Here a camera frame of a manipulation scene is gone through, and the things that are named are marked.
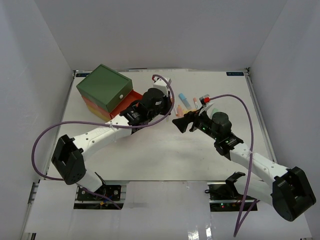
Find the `salmon cap marker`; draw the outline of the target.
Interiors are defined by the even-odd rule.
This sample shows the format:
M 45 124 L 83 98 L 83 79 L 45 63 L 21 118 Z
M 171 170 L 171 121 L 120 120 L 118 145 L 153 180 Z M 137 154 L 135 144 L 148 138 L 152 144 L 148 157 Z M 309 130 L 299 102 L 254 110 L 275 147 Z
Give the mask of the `salmon cap marker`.
M 195 108 L 198 110 L 198 109 L 200 109 L 200 107 L 199 107 L 199 105 L 198 105 L 198 101 L 197 101 L 197 99 L 194 97 L 193 98 L 193 102 L 194 102 L 194 105 L 195 105 Z

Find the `orange red drawer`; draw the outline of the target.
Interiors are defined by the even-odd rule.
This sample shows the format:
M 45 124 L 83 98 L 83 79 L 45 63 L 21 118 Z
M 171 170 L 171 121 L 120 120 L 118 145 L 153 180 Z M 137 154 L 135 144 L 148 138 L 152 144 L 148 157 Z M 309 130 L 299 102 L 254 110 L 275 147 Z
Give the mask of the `orange red drawer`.
M 116 115 L 118 115 L 121 111 L 125 110 L 132 102 L 136 100 L 141 100 L 142 95 L 134 90 L 132 90 L 126 97 L 124 97 L 120 103 L 116 106 L 116 108 L 110 112 L 110 118 L 113 119 Z

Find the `green highlighter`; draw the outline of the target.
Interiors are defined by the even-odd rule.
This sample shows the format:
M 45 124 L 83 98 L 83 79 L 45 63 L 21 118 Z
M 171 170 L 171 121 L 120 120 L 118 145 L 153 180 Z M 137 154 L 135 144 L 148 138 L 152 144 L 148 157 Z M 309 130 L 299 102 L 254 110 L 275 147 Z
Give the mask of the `green highlighter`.
M 217 108 L 213 108 L 213 110 L 212 110 L 212 114 L 214 114 L 214 113 L 216 113 L 216 112 L 218 112 L 219 110 L 217 109 Z

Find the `green drawer storage box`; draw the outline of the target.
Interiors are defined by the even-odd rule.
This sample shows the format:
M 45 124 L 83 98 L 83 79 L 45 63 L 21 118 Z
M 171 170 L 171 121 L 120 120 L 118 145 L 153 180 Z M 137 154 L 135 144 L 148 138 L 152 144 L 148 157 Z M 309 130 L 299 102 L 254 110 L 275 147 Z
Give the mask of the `green drawer storage box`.
M 133 90 L 132 80 L 100 64 L 91 73 L 76 73 L 83 80 L 76 85 L 79 93 L 107 112 L 112 112 Z

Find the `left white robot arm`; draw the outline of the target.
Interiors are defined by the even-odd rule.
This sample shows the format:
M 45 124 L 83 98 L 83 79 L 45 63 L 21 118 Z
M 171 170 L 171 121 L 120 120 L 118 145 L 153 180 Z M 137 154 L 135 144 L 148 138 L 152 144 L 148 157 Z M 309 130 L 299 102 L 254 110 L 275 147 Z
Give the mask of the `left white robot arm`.
M 105 196 L 106 187 L 97 173 L 87 170 L 85 162 L 102 148 L 128 137 L 148 125 L 155 117 L 166 115 L 172 106 L 172 93 L 150 88 L 142 99 L 131 103 L 105 127 L 69 137 L 61 136 L 51 158 L 52 164 L 67 185 L 77 184 L 88 190 L 90 196 L 99 200 Z

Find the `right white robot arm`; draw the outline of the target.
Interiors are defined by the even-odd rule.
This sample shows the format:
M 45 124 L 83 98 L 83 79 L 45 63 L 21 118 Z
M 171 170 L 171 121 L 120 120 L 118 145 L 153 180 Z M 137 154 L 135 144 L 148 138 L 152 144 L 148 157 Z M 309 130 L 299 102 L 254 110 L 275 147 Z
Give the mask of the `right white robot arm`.
M 225 180 L 218 194 L 236 200 L 244 193 L 271 205 L 285 220 L 292 222 L 316 203 L 305 172 L 279 165 L 259 153 L 253 153 L 242 139 L 232 133 L 232 123 L 224 112 L 208 117 L 206 111 L 191 111 L 172 120 L 181 133 L 199 130 L 215 140 L 216 151 L 259 177 L 246 187 L 246 174 L 235 172 Z

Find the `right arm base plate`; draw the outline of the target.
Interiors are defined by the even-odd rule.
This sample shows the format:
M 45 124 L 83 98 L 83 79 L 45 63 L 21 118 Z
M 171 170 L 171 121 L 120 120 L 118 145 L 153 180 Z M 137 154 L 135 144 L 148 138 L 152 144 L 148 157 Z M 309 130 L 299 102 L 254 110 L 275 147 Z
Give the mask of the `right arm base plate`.
M 209 197 L 211 213 L 238 212 L 242 204 L 242 195 L 232 193 L 223 182 L 209 183 L 204 191 Z

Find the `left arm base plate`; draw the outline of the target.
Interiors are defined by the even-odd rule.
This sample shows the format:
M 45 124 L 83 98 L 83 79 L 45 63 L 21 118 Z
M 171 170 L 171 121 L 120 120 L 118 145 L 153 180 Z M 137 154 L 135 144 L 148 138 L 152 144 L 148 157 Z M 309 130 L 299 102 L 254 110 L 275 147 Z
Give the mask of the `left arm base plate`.
M 113 201 L 119 201 L 121 199 L 121 185 L 106 185 L 102 189 L 98 190 L 96 193 L 110 198 Z M 77 201 L 105 201 L 106 199 L 91 193 L 86 192 L 82 188 L 78 188 Z

